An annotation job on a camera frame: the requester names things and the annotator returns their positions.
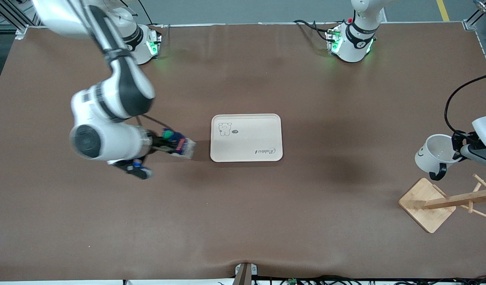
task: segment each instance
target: mug rim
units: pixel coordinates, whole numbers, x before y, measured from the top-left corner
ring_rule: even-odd
[[[446,134],[443,134],[443,133],[436,133],[436,134],[434,134],[434,135],[430,135],[430,136],[429,136],[429,137],[426,139],[426,142],[424,143],[424,147],[425,147],[425,148],[426,148],[426,150],[428,151],[429,155],[431,155],[431,157],[433,157],[434,159],[436,159],[436,160],[438,160],[438,161],[440,161],[440,162],[443,162],[443,163],[455,163],[455,162],[459,162],[459,161],[460,161],[460,160],[463,158],[463,157],[460,157],[460,158],[458,158],[458,159],[456,159],[456,160],[451,159],[451,160],[449,160],[449,161],[444,161],[444,160],[442,160],[442,159],[440,159],[440,158],[436,157],[435,155],[433,155],[433,153],[431,153],[431,151],[430,151],[430,150],[429,150],[429,148],[428,148],[428,141],[429,141],[429,139],[431,139],[432,137],[448,137],[448,138],[449,138],[449,140],[452,140],[452,137],[451,137],[451,136],[446,135]]]

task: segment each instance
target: brown table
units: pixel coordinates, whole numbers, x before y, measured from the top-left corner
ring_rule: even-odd
[[[150,115],[198,148],[192,161],[152,155],[141,181],[69,145],[71,96],[110,74],[95,45],[29,29],[0,79],[0,280],[227,277],[242,261],[261,276],[486,274],[486,218],[459,209],[427,234],[397,204],[425,176],[417,149],[450,133],[448,95],[486,73],[476,35],[435,23],[378,37],[349,64],[294,25],[171,28],[143,66]],[[210,160],[214,115],[261,112],[281,116],[281,161]],[[450,117],[471,130],[482,115],[486,80]],[[472,173],[486,180],[465,161],[437,184],[468,192]]]

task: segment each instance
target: black mug handle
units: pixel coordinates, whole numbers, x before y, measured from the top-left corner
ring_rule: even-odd
[[[447,173],[447,164],[441,162],[440,163],[440,171],[438,171],[438,174],[435,174],[434,172],[430,172],[429,178],[431,178],[431,180],[438,181],[438,180],[444,178],[446,173]]]

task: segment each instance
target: rectangular white tray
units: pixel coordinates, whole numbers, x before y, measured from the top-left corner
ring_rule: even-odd
[[[214,116],[210,156],[215,162],[279,161],[283,156],[280,117],[276,114]]]

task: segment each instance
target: yellow floor line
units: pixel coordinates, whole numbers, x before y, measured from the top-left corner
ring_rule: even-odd
[[[447,15],[447,10],[445,9],[444,0],[437,0],[437,4],[438,9],[440,10],[440,14],[442,15],[442,20],[444,20],[445,22],[450,21],[449,15]]]

